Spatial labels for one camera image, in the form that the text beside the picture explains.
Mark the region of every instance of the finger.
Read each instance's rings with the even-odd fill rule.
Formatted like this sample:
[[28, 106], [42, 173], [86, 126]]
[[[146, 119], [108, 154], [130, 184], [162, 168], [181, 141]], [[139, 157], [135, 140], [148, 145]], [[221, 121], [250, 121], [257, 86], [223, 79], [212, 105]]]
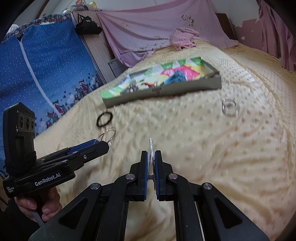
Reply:
[[46, 214], [42, 214], [42, 220], [44, 221], [44, 222], [47, 222], [48, 220], [50, 220], [53, 216], [55, 216], [59, 211], [61, 211], [62, 210], [62, 205], [60, 204], [59, 206], [58, 206], [58, 209], [54, 212], [54, 213], [50, 213], [50, 214], [48, 214], [48, 215], [46, 215]]
[[45, 215], [48, 215], [50, 213], [54, 213], [56, 212], [56, 210], [59, 208], [59, 206], [61, 205], [59, 202], [60, 199], [60, 195], [58, 193], [55, 194], [55, 197], [51, 200], [47, 200], [43, 207], [42, 207], [42, 212]]
[[20, 205], [17, 205], [17, 206], [19, 207], [20, 211], [21, 211], [24, 215], [26, 215], [26, 216], [27, 216], [29, 219], [31, 219], [32, 221], [36, 222], [35, 218], [33, 217], [32, 213], [31, 213], [31, 211], [30, 211], [29, 209], [24, 208], [24, 207], [22, 207], [22, 206], [20, 206]]
[[31, 197], [18, 196], [15, 197], [16, 204], [21, 208], [35, 210], [37, 208], [36, 201]]
[[57, 194], [58, 194], [57, 188], [53, 187], [53, 188], [50, 188], [46, 191], [42, 191], [40, 193], [40, 196], [41, 196], [42, 201], [45, 203], [47, 200], [53, 199]]

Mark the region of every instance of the open box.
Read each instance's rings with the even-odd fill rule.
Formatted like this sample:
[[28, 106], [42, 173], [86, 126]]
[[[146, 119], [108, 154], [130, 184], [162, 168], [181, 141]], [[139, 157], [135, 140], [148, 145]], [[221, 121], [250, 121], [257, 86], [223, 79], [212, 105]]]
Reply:
[[107, 108], [137, 99], [221, 89], [221, 76], [200, 57], [187, 58], [125, 76], [101, 96]]

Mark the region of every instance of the cream bedspread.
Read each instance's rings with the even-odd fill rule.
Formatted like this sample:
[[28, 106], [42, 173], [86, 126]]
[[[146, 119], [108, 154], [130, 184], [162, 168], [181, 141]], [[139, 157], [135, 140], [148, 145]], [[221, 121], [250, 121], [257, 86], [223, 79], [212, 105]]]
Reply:
[[[271, 240], [277, 238], [296, 210], [296, 74], [260, 51], [240, 45], [222, 52], [203, 41], [192, 49], [160, 51], [126, 73], [197, 56], [220, 71], [222, 89], [110, 108], [114, 117], [109, 127], [115, 127], [117, 135], [109, 153], [58, 187], [63, 205], [93, 182], [108, 184], [128, 173], [141, 151], [149, 149], [151, 137], [154, 149], [162, 151], [174, 172], [190, 182], [212, 183]], [[103, 131], [96, 127], [105, 110], [99, 91], [83, 98], [35, 139], [38, 157]], [[223, 115], [224, 98], [235, 99], [237, 117]], [[126, 240], [175, 240], [173, 204], [156, 200], [152, 182], [145, 202], [130, 203]]]

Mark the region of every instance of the black hair tie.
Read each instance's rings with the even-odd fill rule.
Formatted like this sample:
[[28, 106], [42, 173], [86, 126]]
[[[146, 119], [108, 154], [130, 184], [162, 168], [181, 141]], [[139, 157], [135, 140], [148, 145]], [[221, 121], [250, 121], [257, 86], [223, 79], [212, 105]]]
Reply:
[[[105, 115], [105, 114], [109, 114], [109, 115], [110, 115], [110, 119], [109, 119], [105, 124], [100, 125], [100, 124], [99, 124], [99, 120], [100, 120], [101, 117], [102, 117], [103, 115]], [[101, 128], [101, 127], [103, 127], [103, 126], [108, 125], [108, 124], [112, 121], [112, 119], [113, 119], [113, 114], [112, 114], [111, 112], [109, 112], [109, 111], [103, 112], [103, 113], [100, 114], [99, 117], [97, 118], [97, 120], [96, 120], [96, 125], [97, 125], [97, 127]]]

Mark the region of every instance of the metal pivot screw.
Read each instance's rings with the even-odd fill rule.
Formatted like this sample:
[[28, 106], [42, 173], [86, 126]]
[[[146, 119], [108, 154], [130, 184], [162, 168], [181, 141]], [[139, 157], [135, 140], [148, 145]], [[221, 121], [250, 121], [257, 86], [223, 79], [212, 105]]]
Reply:
[[100, 184], [98, 184], [98, 183], [91, 184], [91, 189], [92, 190], [97, 190], [99, 187], [100, 187]]
[[173, 180], [175, 180], [175, 179], [177, 179], [177, 178], [178, 178], [178, 175], [177, 175], [177, 174], [175, 174], [175, 173], [171, 173], [171, 174], [169, 174], [169, 175], [168, 175], [168, 177], [169, 177], [170, 179], [173, 179]]
[[127, 180], [133, 180], [134, 178], [135, 178], [135, 175], [132, 174], [132, 173], [129, 173], [129, 174], [126, 175]]
[[213, 187], [210, 183], [205, 183], [203, 186], [204, 186], [204, 189], [207, 189], [207, 190], [211, 190]]

